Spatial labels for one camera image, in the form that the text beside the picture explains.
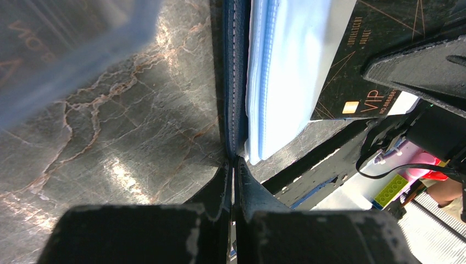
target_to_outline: yellow green block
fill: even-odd
[[[408,185],[408,180],[404,179],[401,175],[396,174],[385,188],[377,194],[374,200],[382,207],[385,207],[401,190],[403,190],[406,185]]]

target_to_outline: gray marble table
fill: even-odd
[[[0,131],[0,263],[30,263],[79,204],[181,203],[225,157],[221,1],[165,1],[157,35],[35,116]],[[310,124],[251,168],[272,177],[345,126]]]

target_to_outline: stitching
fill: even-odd
[[[231,117],[231,130],[233,135],[233,151],[236,152],[235,145],[235,89],[236,89],[236,66],[235,66],[235,35],[236,35],[236,28],[235,28],[235,21],[236,21],[236,1],[233,2],[233,110],[232,110],[232,117]]]

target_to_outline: marble surface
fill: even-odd
[[[67,98],[0,131],[0,263],[34,262],[55,222],[79,204],[171,204],[225,157],[221,1],[165,1],[140,53]],[[251,168],[259,181],[345,126],[310,124]]]

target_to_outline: plastic box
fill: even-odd
[[[161,0],[0,0],[0,128],[79,88],[154,35]]]

